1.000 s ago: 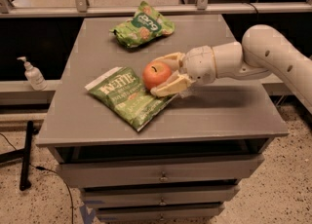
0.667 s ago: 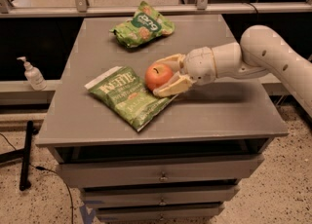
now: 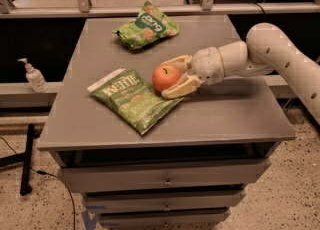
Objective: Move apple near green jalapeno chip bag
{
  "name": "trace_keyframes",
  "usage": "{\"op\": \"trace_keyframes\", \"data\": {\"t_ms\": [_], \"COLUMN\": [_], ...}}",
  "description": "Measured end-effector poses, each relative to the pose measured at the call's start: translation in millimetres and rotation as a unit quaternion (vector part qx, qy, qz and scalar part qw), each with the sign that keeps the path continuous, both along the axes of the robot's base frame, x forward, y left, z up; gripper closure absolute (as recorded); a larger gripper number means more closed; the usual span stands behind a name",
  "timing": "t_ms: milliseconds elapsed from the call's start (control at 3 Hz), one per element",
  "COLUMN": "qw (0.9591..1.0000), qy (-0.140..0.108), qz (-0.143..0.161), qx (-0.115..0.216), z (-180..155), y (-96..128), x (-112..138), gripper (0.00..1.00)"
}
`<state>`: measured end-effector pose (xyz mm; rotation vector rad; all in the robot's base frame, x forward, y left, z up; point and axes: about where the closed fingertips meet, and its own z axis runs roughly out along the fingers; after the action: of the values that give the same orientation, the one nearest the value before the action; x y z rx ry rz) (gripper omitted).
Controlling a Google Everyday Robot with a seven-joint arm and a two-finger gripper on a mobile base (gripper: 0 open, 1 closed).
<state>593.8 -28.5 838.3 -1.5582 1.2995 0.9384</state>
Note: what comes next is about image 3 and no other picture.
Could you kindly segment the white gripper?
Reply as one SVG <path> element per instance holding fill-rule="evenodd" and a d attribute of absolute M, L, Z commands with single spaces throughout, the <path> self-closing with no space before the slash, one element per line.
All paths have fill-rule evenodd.
<path fill-rule="evenodd" d="M 163 90 L 161 95 L 166 99 L 183 97 L 196 91 L 201 84 L 214 85 L 224 78 L 224 65 L 219 50 L 215 47 L 201 49 L 194 54 L 181 55 L 163 62 L 163 65 L 176 67 L 181 73 L 181 78 L 169 88 Z"/>

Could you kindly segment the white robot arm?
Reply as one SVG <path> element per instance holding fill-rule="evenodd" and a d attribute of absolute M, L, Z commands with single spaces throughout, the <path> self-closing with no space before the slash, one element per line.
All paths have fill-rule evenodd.
<path fill-rule="evenodd" d="M 173 99 L 202 85 L 214 85 L 226 77 L 253 77 L 277 72 L 320 124 L 320 65 L 304 55 L 277 26 L 254 25 L 245 41 L 201 49 L 173 58 L 181 78 L 161 95 Z"/>

